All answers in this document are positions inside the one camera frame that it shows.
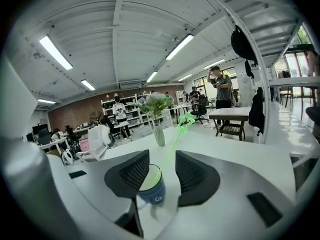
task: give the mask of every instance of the cup rim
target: cup rim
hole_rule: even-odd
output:
[[[153,163],[149,163],[149,165],[158,167],[159,171],[160,171],[160,167],[158,165],[153,164]],[[147,191],[152,190],[153,188],[155,188],[158,185],[158,183],[161,181],[161,179],[162,179],[162,171],[160,171],[160,179],[159,179],[159,181],[152,188],[149,188],[149,189],[146,189],[146,190],[139,190],[138,192],[139,193],[143,193],[143,192],[147,192]]]

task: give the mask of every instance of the white shirt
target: white shirt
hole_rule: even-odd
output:
[[[112,106],[112,112],[115,115],[115,119],[126,119],[126,107],[123,103],[114,104]]]
[[[58,131],[57,133],[55,133],[55,134],[52,135],[51,139],[52,139],[53,141],[59,139],[57,134],[60,134],[60,139],[63,138],[63,132],[62,132],[62,131]]]
[[[101,127],[101,139],[105,146],[111,143],[111,140],[109,138],[110,129],[109,127],[102,125]]]

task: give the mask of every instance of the gray t-shirt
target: gray t-shirt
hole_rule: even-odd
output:
[[[220,83],[220,85],[232,84],[232,81],[228,75],[223,74],[219,78],[211,79],[211,84],[214,88],[218,87],[217,83]],[[216,91],[216,99],[218,101],[230,101],[232,97],[231,95],[231,88],[221,88]]]

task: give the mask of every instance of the ceiling light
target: ceiling light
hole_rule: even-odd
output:
[[[54,101],[45,100],[45,99],[38,99],[38,102],[50,103],[50,104],[56,104]]]
[[[73,68],[72,65],[61,54],[61,52],[58,50],[58,48],[55,46],[48,35],[42,38],[39,42],[66,70],[70,70]]]
[[[189,43],[194,36],[192,34],[188,34],[173,50],[170,54],[165,58],[167,61],[171,60],[187,43]]]
[[[156,75],[157,73],[158,73],[157,71],[154,71],[154,72],[152,73],[152,75],[148,78],[148,80],[147,80],[146,82],[149,83],[149,82],[152,80],[152,78],[155,77],[155,75]]]
[[[191,77],[191,76],[192,76],[192,74],[188,74],[187,76],[179,79],[178,82],[181,82],[181,81],[183,81],[183,80],[185,80],[185,79],[187,79],[187,78],[189,78],[189,77]]]
[[[219,63],[221,63],[221,62],[225,62],[226,60],[223,58],[223,59],[220,59],[220,60],[218,60],[218,61],[216,61],[216,62],[214,62],[214,63],[212,63],[212,64],[210,64],[210,65],[208,65],[208,66],[205,66],[204,67],[204,69],[205,70],[207,70],[208,68],[210,68],[210,67],[212,67],[212,66],[214,66],[214,65],[217,65],[217,64],[219,64]]]
[[[87,80],[82,80],[81,83],[84,86],[86,86],[90,91],[95,91],[96,90]]]

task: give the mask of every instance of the vase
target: vase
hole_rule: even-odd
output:
[[[164,134],[164,130],[162,129],[162,126],[159,124],[155,125],[153,127],[153,134],[158,146],[163,147],[166,144],[166,140],[165,140],[165,134]]]

